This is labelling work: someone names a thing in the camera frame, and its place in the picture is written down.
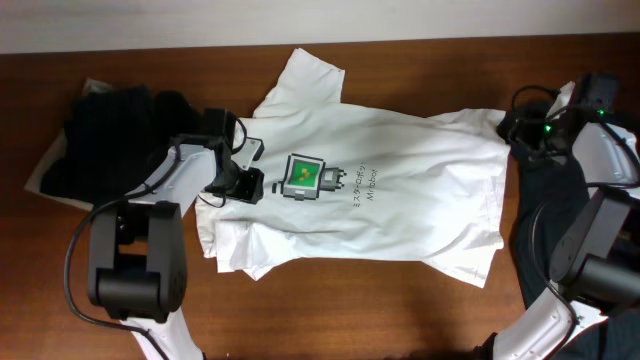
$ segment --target black cloth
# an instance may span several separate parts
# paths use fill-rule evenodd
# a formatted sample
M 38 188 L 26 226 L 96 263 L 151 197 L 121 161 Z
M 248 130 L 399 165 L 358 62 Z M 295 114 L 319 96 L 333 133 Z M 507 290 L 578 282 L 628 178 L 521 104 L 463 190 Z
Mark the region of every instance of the black cloth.
M 198 133 L 201 116 L 182 94 L 145 86 L 89 94 L 72 104 L 65 121 L 65 157 L 44 174 L 44 194 L 94 205 L 142 184 L 167 156 L 169 139 Z
M 507 117 L 501 125 L 507 125 L 510 121 Z M 538 220 L 536 232 L 537 259 L 543 271 L 547 273 L 549 259 L 558 240 L 589 201 L 589 195 L 580 164 L 574 158 L 568 158 L 564 165 L 558 165 L 552 160 L 532 161 L 527 149 L 519 144 L 512 144 L 511 154 L 518 160 L 520 205 L 517 229 L 512 233 L 510 243 L 522 296 L 528 308 L 545 289 L 545 283 L 534 272 L 529 254 L 529 229 L 533 212 L 545 199 L 559 200 L 546 206 Z M 606 344 L 600 344 L 601 339 L 605 340 Z M 640 359 L 640 314 L 628 311 L 609 319 L 608 324 L 586 330 L 562 348 L 553 359 Z

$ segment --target wooden table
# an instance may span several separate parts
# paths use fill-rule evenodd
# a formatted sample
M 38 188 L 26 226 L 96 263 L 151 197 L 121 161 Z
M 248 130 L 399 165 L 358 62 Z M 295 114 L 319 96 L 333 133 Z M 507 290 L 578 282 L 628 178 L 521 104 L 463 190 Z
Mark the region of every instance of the wooden table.
M 618 104 L 640 99 L 640 35 L 589 35 L 306 45 L 346 70 L 343 102 L 430 116 L 462 108 L 507 109 L 522 85 L 559 87 L 606 70 L 622 79 Z M 62 263 L 84 212 L 22 187 L 58 133 L 86 77 L 117 86 L 181 91 L 198 109 L 241 116 L 274 86 L 294 46 L 196 48 L 0 56 L 0 358 L 141 359 L 127 333 L 75 318 Z M 518 203 L 510 163 L 502 218 L 509 238 Z M 209 358 L 375 359 L 412 351 L 466 350 L 523 312 L 515 268 L 499 251 L 484 289 L 413 262 L 296 260 L 258 282 L 217 274 L 184 219 L 189 287 L 183 309 Z M 72 287 L 89 314 L 87 236 Z

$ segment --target white t-shirt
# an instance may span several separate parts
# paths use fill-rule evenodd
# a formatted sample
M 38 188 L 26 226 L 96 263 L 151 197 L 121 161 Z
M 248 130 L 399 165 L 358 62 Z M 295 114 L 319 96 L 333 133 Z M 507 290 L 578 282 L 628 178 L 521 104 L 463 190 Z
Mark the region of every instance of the white t-shirt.
M 484 286 L 503 247 L 504 112 L 425 119 L 341 104 L 344 74 L 295 50 L 254 118 L 242 119 L 265 144 L 252 164 L 264 197 L 221 209 L 197 201 L 205 257 L 256 280 L 302 257 L 422 261 Z

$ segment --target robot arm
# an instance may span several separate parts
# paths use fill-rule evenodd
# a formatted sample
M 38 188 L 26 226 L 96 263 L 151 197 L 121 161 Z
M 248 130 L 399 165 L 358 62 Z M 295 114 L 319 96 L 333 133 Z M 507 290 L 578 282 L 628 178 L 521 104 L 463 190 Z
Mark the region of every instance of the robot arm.
M 534 160 L 542 155 L 562 166 L 562 156 L 570 151 L 593 189 L 589 189 L 591 200 L 550 258 L 550 288 L 513 325 L 476 348 L 477 358 L 545 359 L 590 326 L 640 304 L 640 274 L 629 265 L 638 259 L 632 259 L 634 252 L 628 250 L 640 249 L 633 225 L 640 216 L 635 137 L 600 118 L 590 123 L 589 115 L 582 113 L 591 109 L 587 112 L 599 117 L 611 114 L 617 88 L 617 78 L 589 74 L 569 88 L 560 97 L 564 102 L 556 102 L 549 113 L 567 106 L 581 111 L 511 128 L 510 140 L 528 146 Z M 530 134 L 536 126 L 543 129 L 542 136 Z
M 246 138 L 236 153 L 230 136 L 181 135 L 176 143 L 130 194 L 160 186 L 100 211 L 91 226 L 89 299 L 144 330 L 132 333 L 148 359 L 203 358 L 180 308 L 187 285 L 182 217 L 191 203 L 203 190 L 250 204 L 262 198 L 264 175 L 250 167 L 264 151 L 260 139 Z M 139 242 L 145 253 L 128 250 Z

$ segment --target t-shirt sleeve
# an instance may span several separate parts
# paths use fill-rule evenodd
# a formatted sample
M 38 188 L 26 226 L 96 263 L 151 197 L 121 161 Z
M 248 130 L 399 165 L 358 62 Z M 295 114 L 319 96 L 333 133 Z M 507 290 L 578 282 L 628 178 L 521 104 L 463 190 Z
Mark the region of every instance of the t-shirt sleeve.
M 340 103 L 344 70 L 302 49 L 287 62 L 278 84 L 255 110 L 254 118 L 283 116 L 293 109 L 323 103 Z

